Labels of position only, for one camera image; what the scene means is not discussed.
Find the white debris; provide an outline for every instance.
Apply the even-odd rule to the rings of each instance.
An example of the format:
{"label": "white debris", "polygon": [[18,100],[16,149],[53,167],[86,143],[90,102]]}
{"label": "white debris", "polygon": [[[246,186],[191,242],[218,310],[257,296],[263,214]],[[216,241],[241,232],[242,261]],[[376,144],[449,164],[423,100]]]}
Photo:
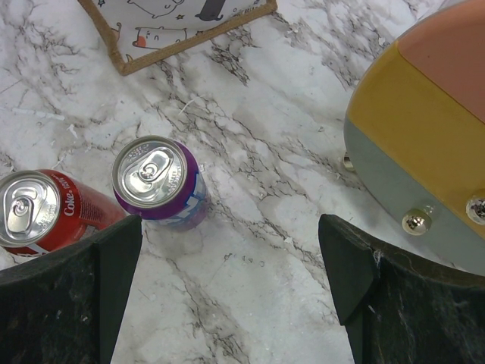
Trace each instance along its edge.
{"label": "white debris", "polygon": [[70,133],[71,133],[71,134],[73,134],[73,135],[74,135],[74,137],[77,139],[77,133],[76,133],[76,131],[74,130],[74,125],[73,125],[73,124],[69,125],[69,128],[67,128],[66,130],[69,130],[69,131],[70,131]]}
{"label": "white debris", "polygon": [[14,114],[35,115],[38,118],[56,119],[56,120],[61,120],[61,121],[63,121],[65,119],[65,117],[62,116],[62,115],[51,114],[50,112],[44,112],[44,111],[30,110],[28,108],[11,108],[11,109],[8,109],[8,108],[0,107],[0,110],[13,112]]}
{"label": "white debris", "polygon": [[380,250],[376,250],[374,252],[374,260],[376,261],[377,267],[380,265],[380,258],[382,258],[383,254]]}
{"label": "white debris", "polygon": [[193,103],[195,100],[197,100],[197,99],[201,99],[201,98],[202,98],[202,97],[204,97],[204,96],[205,96],[205,95],[202,95],[202,96],[196,96],[196,97],[194,97],[193,99],[189,100],[189,102],[187,102],[187,103],[185,104],[185,106],[183,106],[182,110],[180,110],[179,115],[180,115],[180,114],[182,114],[182,113],[185,111],[185,109],[186,109],[186,108],[188,108],[188,107],[189,107],[189,105],[190,105],[190,104],[192,104],[192,103]]}
{"label": "white debris", "polygon": [[61,164],[61,163],[64,161],[64,159],[65,159],[65,158],[66,158],[66,155],[64,154],[62,157],[60,157],[60,158],[59,158],[58,162],[57,162],[55,165],[53,165],[53,166],[51,167],[51,169],[54,169],[54,168],[56,168],[58,165],[60,165],[60,164]]}

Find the marble countertop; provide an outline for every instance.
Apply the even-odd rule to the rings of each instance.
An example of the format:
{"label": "marble countertop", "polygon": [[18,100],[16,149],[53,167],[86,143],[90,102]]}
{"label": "marble countertop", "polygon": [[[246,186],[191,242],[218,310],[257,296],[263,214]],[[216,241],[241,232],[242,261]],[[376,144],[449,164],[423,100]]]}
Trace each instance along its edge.
{"label": "marble countertop", "polygon": [[[276,14],[120,76],[75,1],[0,7],[0,177],[54,168],[112,195],[116,154],[158,134],[212,195],[185,234],[144,226],[113,363],[350,363],[317,240],[337,214],[431,259],[343,169],[359,78],[439,0],[280,0]],[[0,250],[0,268],[22,262]]]}

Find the cartoon print fabric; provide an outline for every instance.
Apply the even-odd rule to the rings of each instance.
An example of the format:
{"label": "cartoon print fabric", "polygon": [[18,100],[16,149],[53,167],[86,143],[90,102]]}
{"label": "cartoon print fabric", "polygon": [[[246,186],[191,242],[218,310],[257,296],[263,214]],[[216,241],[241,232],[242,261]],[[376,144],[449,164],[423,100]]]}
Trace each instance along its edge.
{"label": "cartoon print fabric", "polygon": [[91,0],[125,61],[215,28],[267,0]]}

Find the pull tab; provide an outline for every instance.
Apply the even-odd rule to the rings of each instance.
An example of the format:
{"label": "pull tab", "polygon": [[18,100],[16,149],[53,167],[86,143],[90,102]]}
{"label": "pull tab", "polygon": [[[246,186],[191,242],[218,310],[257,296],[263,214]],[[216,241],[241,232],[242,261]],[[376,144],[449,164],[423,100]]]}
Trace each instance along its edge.
{"label": "pull tab", "polygon": [[153,182],[160,174],[166,171],[174,160],[174,155],[169,149],[155,150],[140,165],[138,174],[144,182]]}
{"label": "pull tab", "polygon": [[23,233],[32,223],[33,201],[26,196],[17,197],[10,205],[7,229],[11,233]]}

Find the purple soda can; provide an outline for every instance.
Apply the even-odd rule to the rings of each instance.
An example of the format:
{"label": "purple soda can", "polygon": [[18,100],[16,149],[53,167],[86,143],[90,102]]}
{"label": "purple soda can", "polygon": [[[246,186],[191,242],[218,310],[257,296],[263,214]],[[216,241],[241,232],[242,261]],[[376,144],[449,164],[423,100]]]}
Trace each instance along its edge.
{"label": "purple soda can", "polygon": [[207,215],[210,197],[193,154],[161,136],[144,136],[125,146],[114,161],[113,189],[130,214],[178,231]]}

